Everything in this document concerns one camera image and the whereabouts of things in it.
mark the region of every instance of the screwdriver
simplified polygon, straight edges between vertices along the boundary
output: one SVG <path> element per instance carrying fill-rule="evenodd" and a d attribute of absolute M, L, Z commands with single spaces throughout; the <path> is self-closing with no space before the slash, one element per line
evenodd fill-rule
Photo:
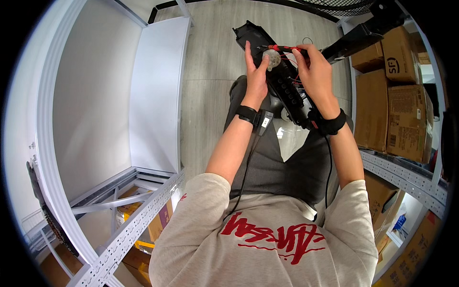
<path fill-rule="evenodd" d="M 300 52 L 301 55 L 303 55 L 303 57 L 305 58 L 309 57 L 308 51 L 306 51 L 305 49 L 298 48 L 298 47 L 279 46 L 276 44 L 276 45 L 261 45 L 261 46 L 258 46 L 257 48 L 259 49 L 267 48 L 267 49 L 272 49 L 274 51 L 287 52 L 287 53 L 291 53 L 291 50 L 295 49 L 295 50 L 298 50 L 298 52 Z"/>

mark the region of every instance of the left hand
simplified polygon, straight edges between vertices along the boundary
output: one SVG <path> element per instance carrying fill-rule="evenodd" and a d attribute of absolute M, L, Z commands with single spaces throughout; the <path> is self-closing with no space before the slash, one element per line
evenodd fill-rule
<path fill-rule="evenodd" d="M 261 103 L 268 94 L 266 85 L 266 69 L 269 64 L 269 56 L 265 55 L 258 67 L 255 67 L 250 51 L 250 42 L 246 41 L 246 65 L 247 65 L 247 91 L 241 105 L 259 110 Z"/>

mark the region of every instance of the gray pants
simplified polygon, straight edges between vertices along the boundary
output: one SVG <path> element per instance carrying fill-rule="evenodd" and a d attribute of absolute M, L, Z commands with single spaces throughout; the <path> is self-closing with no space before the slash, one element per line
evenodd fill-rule
<path fill-rule="evenodd" d="M 224 129 L 228 127 L 235 116 L 237 107 L 241 104 L 247 89 L 247 77 L 239 77 L 231 87 L 230 106 Z M 267 96 L 261 109 L 269 110 L 270 100 Z M 255 133 L 239 167 L 233 184 L 230 199 L 238 196 L 247 166 Z M 325 196 L 325 186 L 330 171 L 330 156 L 325 138 L 317 130 L 311 130 L 303 146 L 298 149 L 285 163 L 280 155 L 279 141 L 271 123 L 264 135 L 260 137 L 252 155 L 243 194 L 272 193 L 288 195 L 302 199 L 314 207 Z"/>

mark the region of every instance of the screwdriver handle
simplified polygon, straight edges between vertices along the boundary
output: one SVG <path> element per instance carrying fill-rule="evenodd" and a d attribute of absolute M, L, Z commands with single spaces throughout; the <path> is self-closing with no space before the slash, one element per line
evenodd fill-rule
<path fill-rule="evenodd" d="M 295 49 L 303 55 L 303 57 L 308 58 L 308 51 L 298 47 L 289 47 L 289 46 L 279 46 L 279 45 L 268 45 L 268 49 L 273 49 L 274 51 L 287 52 L 291 53 L 291 50 Z"/>

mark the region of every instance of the gray floor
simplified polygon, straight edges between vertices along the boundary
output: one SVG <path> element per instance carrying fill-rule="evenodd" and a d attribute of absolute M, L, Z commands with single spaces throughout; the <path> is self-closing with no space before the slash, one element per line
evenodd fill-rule
<path fill-rule="evenodd" d="M 310 37 L 320 49 L 340 38 L 336 24 L 298 9 L 251 0 L 210 0 L 187 4 L 195 26 L 190 30 L 185 59 L 181 114 L 181 161 L 186 180 L 204 172 L 212 150 L 223 132 L 233 81 L 246 73 L 243 50 L 232 28 L 250 20 L 262 26 L 282 45 L 301 44 Z M 182 16 L 178 6 L 161 9 L 155 21 Z M 333 65 L 333 91 L 350 115 L 351 83 L 348 61 Z M 288 159 L 304 142 L 307 130 L 276 120 L 281 153 Z M 329 199 L 334 198 L 337 178 L 330 180 Z M 323 222 L 325 203 L 319 203 L 318 223 Z"/>

